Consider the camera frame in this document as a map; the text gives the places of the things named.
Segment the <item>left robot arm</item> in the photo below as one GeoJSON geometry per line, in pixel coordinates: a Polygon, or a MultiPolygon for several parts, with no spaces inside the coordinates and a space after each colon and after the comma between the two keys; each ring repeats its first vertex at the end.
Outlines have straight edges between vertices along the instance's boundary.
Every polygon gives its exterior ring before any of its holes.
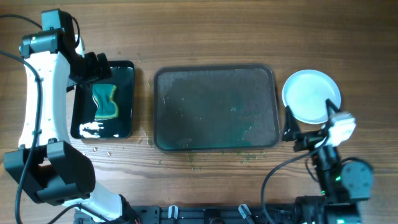
{"type": "Polygon", "coordinates": [[[18,183],[14,215],[21,218],[21,195],[35,203],[78,209],[98,223],[138,223],[127,200],[97,183],[91,161],[70,144],[66,125],[68,81],[89,83],[110,73],[106,57],[86,54],[69,28],[25,36],[18,61],[27,72],[24,128],[18,149],[4,156],[18,183]]]}

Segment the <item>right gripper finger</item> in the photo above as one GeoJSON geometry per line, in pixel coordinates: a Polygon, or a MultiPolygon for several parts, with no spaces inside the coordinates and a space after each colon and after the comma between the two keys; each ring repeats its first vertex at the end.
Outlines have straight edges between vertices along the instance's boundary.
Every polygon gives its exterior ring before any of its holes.
{"type": "Polygon", "coordinates": [[[327,99],[325,101],[325,104],[328,120],[339,117],[339,115],[341,114],[341,110],[330,99],[327,99]]]}
{"type": "Polygon", "coordinates": [[[295,141],[301,137],[301,129],[293,115],[290,106],[285,107],[285,124],[282,135],[284,142],[295,141]]]}

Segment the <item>teal scrub sponge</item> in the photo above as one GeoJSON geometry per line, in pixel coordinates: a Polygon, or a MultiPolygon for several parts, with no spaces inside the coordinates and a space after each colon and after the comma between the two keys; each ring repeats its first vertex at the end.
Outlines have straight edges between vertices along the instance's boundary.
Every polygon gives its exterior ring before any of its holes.
{"type": "Polygon", "coordinates": [[[97,106],[95,120],[109,120],[119,116],[119,107],[114,101],[116,85],[95,84],[93,85],[93,100],[97,106]]]}

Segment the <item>white plate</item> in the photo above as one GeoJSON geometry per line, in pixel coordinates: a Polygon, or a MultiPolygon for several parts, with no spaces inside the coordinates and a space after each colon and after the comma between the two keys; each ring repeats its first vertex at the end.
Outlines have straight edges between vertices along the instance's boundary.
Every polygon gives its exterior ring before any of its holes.
{"type": "Polygon", "coordinates": [[[282,102],[289,106],[294,117],[307,124],[321,124],[328,120],[326,100],[341,106],[337,84],[318,70],[300,70],[292,74],[282,89],[282,102]]]}

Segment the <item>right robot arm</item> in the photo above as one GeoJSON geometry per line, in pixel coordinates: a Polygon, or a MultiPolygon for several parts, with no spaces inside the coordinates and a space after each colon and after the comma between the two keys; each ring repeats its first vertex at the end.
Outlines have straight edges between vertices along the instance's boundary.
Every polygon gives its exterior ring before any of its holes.
{"type": "Polygon", "coordinates": [[[285,108],[283,141],[294,142],[294,151],[307,151],[315,168],[319,196],[295,200],[292,218],[297,223],[361,223],[358,203],[371,197],[374,169],[357,157],[341,158],[338,146],[356,127],[354,116],[326,100],[326,123],[318,131],[301,132],[289,106],[285,108]]]}

